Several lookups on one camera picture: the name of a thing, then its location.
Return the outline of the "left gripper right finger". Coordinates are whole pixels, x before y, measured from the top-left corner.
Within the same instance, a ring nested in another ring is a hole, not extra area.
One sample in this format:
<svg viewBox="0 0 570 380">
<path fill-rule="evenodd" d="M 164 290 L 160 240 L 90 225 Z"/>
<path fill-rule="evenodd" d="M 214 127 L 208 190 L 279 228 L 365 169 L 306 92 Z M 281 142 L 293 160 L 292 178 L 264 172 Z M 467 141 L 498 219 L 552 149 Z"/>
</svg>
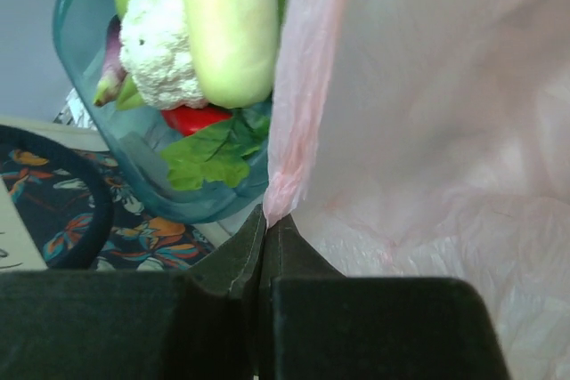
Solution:
<svg viewBox="0 0 570 380">
<path fill-rule="evenodd" d="M 288 215 L 269 228 L 259 283 L 261 295 L 310 295 L 347 282 L 300 233 Z"/>
</svg>

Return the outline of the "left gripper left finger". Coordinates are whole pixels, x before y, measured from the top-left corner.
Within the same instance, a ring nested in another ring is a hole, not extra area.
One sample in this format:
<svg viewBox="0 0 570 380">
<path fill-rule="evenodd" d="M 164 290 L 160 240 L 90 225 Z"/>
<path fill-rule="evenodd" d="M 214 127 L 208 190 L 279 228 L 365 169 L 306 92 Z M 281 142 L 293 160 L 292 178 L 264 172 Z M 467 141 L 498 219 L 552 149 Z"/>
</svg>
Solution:
<svg viewBox="0 0 570 380">
<path fill-rule="evenodd" d="M 253 300 L 259 287 L 265 232 L 265 217 L 257 205 L 232 237 L 180 277 L 183 296 Z"/>
</svg>

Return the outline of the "green leafy herb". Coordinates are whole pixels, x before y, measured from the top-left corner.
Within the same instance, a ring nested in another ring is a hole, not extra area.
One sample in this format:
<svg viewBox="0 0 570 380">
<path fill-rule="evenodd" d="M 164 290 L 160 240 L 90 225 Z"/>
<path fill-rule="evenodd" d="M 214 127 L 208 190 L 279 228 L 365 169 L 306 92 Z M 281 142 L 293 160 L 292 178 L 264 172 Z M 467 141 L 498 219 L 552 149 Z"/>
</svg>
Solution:
<svg viewBox="0 0 570 380">
<path fill-rule="evenodd" d="M 253 109 L 236 109 L 232 116 L 168 145 L 160 152 L 174 190 L 199 190 L 221 182 L 237 187 L 250 174 L 248 159 L 262 148 L 270 117 Z"/>
</svg>

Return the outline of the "beige canvas tote bag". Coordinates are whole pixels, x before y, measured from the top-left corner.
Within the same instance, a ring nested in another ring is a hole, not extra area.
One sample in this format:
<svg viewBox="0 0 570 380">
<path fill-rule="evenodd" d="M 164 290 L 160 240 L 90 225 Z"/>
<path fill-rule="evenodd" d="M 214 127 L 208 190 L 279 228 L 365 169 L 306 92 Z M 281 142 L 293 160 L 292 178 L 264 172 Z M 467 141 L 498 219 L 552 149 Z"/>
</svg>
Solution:
<svg viewBox="0 0 570 380">
<path fill-rule="evenodd" d="M 99 271 L 187 270 L 230 236 L 149 211 L 92 129 L 2 119 L 1 179 L 51 268 L 76 255 Z"/>
</svg>

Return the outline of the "pink plastic grocery bag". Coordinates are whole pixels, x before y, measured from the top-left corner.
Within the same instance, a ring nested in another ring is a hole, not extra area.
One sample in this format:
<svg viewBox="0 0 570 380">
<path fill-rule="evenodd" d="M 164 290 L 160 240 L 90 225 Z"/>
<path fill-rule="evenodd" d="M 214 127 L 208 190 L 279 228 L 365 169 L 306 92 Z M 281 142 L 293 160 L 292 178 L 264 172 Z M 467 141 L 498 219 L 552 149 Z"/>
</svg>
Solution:
<svg viewBox="0 0 570 380">
<path fill-rule="evenodd" d="M 465 279 L 513 378 L 568 378 L 569 0 L 288 0 L 268 173 L 269 224 Z"/>
</svg>

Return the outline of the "white cauliflower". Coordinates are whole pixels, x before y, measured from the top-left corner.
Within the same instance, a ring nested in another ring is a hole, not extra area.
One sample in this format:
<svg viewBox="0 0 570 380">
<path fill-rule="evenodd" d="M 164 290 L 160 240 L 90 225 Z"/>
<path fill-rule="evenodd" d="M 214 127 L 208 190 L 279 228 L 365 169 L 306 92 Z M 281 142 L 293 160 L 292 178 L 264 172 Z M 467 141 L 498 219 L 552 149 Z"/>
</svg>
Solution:
<svg viewBox="0 0 570 380">
<path fill-rule="evenodd" d="M 145 105 L 160 110 L 208 105 L 190 53 L 183 0 L 129 0 L 119 40 L 120 63 Z"/>
</svg>

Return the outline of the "purple eggplant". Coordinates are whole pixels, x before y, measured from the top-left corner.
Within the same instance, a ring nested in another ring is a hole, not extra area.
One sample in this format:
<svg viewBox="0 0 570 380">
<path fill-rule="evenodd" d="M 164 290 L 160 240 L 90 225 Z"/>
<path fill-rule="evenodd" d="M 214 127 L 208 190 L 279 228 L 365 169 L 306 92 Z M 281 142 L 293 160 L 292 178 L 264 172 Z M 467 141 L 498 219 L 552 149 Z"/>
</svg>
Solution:
<svg viewBox="0 0 570 380">
<path fill-rule="evenodd" d="M 121 51 L 120 30 L 120 20 L 114 16 L 107 28 L 102 75 L 97 83 L 94 96 L 94 106 L 96 107 L 102 107 L 115 101 L 126 79 L 126 71 L 119 59 Z"/>
</svg>

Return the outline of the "white eggplant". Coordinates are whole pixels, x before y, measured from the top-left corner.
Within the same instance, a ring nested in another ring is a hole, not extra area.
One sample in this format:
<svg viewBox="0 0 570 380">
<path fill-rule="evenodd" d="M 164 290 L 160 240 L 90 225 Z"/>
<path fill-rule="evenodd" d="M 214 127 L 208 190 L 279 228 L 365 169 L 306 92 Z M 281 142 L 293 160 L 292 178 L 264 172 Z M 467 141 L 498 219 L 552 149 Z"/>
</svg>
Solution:
<svg viewBox="0 0 570 380">
<path fill-rule="evenodd" d="M 279 46 L 278 0 L 183 0 L 205 98 L 235 109 L 264 101 Z"/>
</svg>

